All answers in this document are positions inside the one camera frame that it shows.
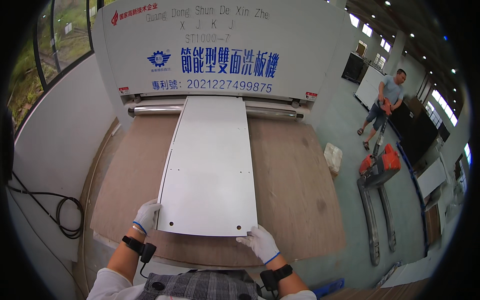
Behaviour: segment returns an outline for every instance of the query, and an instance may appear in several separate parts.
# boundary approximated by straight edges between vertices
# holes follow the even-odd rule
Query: warning label
[[[305,93],[305,99],[307,99],[307,100],[316,100],[316,99],[317,99],[317,94],[306,92],[306,93]]]
[[[120,95],[130,95],[128,86],[119,88]]]

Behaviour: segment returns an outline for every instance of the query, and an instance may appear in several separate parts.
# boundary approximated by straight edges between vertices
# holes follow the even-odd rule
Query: wooden work table
[[[158,196],[178,116],[137,116],[103,180],[90,228],[113,242],[131,227],[139,207]],[[318,138],[299,122],[249,119],[258,222],[275,238],[287,261],[326,255],[345,247],[335,187]],[[151,230],[163,262],[239,268],[262,265],[232,237]]]

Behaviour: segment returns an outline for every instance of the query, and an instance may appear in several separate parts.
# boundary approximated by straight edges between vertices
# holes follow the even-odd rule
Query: denim shorts
[[[378,131],[378,129],[385,122],[386,116],[387,115],[385,112],[379,108],[376,103],[374,103],[370,109],[370,112],[368,113],[367,122],[370,123],[376,118],[375,123],[373,123],[373,128]]]

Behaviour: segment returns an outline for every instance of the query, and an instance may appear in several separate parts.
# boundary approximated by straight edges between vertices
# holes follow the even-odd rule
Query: white sleeve
[[[317,296],[311,290],[301,290],[295,294],[289,294],[280,298],[281,300],[317,300]]]
[[[115,299],[120,291],[131,287],[132,284],[127,278],[113,270],[103,268],[96,274],[95,283],[87,300]]]

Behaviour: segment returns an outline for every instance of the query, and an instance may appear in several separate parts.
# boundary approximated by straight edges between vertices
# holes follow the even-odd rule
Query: blue logo
[[[148,60],[155,65],[156,67],[163,67],[168,59],[170,58],[171,54],[164,54],[163,51],[157,51],[153,53],[153,56],[147,57]]]

